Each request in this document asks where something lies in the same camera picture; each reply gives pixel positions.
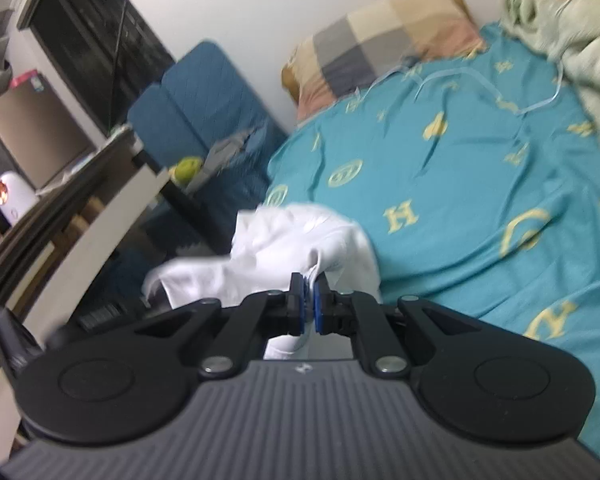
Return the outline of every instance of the checkered pillowcase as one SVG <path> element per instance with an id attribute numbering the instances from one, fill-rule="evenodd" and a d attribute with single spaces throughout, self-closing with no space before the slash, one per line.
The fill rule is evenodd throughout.
<path id="1" fill-rule="evenodd" d="M 298 45 L 283 68 L 283 84 L 298 102 L 301 121 L 400 63 L 463 56 L 484 46 L 464 0 L 381 0 Z"/>

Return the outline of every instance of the white towel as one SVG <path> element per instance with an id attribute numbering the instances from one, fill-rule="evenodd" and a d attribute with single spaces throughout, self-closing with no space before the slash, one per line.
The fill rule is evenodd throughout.
<path id="1" fill-rule="evenodd" d="M 143 288 L 149 295 L 161 283 L 172 308 L 201 298 L 234 306 L 254 292 L 288 290 L 292 272 L 311 286 L 324 272 L 332 289 L 360 290 L 381 301 L 378 264 L 362 228 L 314 204 L 240 211 L 229 256 L 176 258 L 152 270 Z M 305 341 L 274 338 L 265 358 L 302 358 Z"/>

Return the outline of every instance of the blue sofa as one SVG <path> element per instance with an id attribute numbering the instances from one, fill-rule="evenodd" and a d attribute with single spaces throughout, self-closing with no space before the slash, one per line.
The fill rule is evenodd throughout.
<path id="1" fill-rule="evenodd" d="M 211 41 L 203 41 L 152 84 L 128 112 L 144 149 L 168 168 L 184 156 L 206 157 L 211 146 L 235 132 L 254 128 L 244 151 L 200 189 L 194 198 L 230 240 L 240 209 L 254 209 L 269 186 L 267 164 L 286 135 L 251 88 Z M 167 203 L 143 225 L 167 254 L 205 240 Z"/>

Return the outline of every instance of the blue bedsheet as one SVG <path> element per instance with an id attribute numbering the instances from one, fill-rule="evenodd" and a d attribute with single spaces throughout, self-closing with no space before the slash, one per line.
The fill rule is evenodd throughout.
<path id="1" fill-rule="evenodd" d="M 600 148 L 557 69 L 496 25 L 490 49 L 395 73 L 304 124 L 269 165 L 266 203 L 317 202 L 365 229 L 387 302 L 425 296 L 572 352 L 600 455 Z M 500 92 L 488 89 L 472 69 Z M 421 82 L 427 82 L 414 100 Z"/>

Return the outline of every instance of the yellow ball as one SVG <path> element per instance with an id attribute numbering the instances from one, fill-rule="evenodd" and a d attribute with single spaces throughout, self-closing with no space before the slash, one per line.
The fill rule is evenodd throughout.
<path id="1" fill-rule="evenodd" d="M 188 184 L 203 164 L 204 160 L 199 156 L 186 156 L 176 165 L 173 176 L 179 184 Z"/>

